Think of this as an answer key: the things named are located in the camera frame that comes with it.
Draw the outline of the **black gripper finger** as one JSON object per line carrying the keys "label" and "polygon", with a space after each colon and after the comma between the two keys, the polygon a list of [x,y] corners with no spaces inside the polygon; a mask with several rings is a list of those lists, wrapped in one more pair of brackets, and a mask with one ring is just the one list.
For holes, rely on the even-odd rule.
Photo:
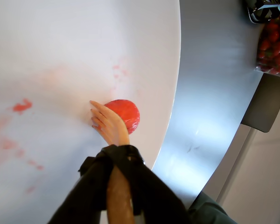
{"label": "black gripper finger", "polygon": [[99,224],[101,210],[106,208],[106,184],[113,161],[110,152],[117,146],[102,148],[95,157],[82,163],[80,179],[56,210],[49,224]]}
{"label": "black gripper finger", "polygon": [[130,183],[146,224],[191,223],[181,200],[144,164],[136,147],[112,145],[112,162]]}

